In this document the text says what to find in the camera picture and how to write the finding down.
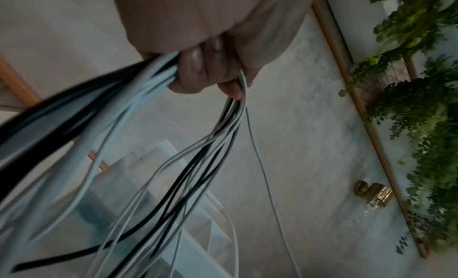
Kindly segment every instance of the fingernail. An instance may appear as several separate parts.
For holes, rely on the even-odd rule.
[[[221,37],[213,37],[209,40],[210,47],[215,52],[224,51],[223,39]]]
[[[200,72],[204,69],[204,58],[200,48],[195,49],[191,53],[191,67],[194,71]]]

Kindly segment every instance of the bundle of cables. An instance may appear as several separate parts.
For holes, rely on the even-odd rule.
[[[145,227],[157,216],[159,219],[152,229],[108,277],[144,277],[172,240],[177,237],[175,255],[169,273],[171,277],[180,248],[183,225],[227,159],[244,113],[246,113],[251,140],[261,164],[283,242],[298,275],[301,276],[284,237],[271,197],[269,181],[254,142],[247,109],[247,83],[243,72],[240,72],[238,78],[243,98],[240,101],[228,98],[213,131],[158,168],[117,217],[102,244],[64,255],[16,264],[25,251],[52,232],[75,209],[91,186],[110,144],[139,105],[177,78],[177,55],[172,53],[154,60],[143,61],[75,86],[28,109],[0,127],[0,165],[2,166],[0,202],[5,200],[37,164],[76,139],[74,145],[60,160],[0,210],[0,221],[2,221],[13,210],[21,209],[21,214],[17,218],[4,224],[0,229],[0,237],[6,237],[2,239],[1,245],[0,277],[11,272],[61,263],[94,253],[95,256],[84,277],[99,277],[116,244]],[[53,200],[71,180],[79,163],[91,151],[94,140],[105,129],[109,129],[108,134],[81,185],[63,209],[44,223],[43,216],[52,207]],[[126,229],[147,193],[149,185],[173,163],[197,150],[196,155],[158,205],[138,224]]]

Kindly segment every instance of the wall-mounted faucet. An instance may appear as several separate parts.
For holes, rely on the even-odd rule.
[[[355,195],[365,199],[367,204],[373,207],[385,207],[394,196],[392,189],[378,183],[369,186],[365,181],[357,181],[353,191]]]

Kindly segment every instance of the hand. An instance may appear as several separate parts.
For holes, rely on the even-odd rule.
[[[313,0],[115,0],[129,41],[144,58],[180,51],[177,93],[218,84],[240,99],[242,68],[251,84],[290,45]]]

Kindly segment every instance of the wire grid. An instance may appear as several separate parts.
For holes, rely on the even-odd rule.
[[[388,66],[385,73],[369,78],[364,84],[355,88],[355,93],[365,106],[370,104],[388,85],[410,81],[410,75],[404,60]]]

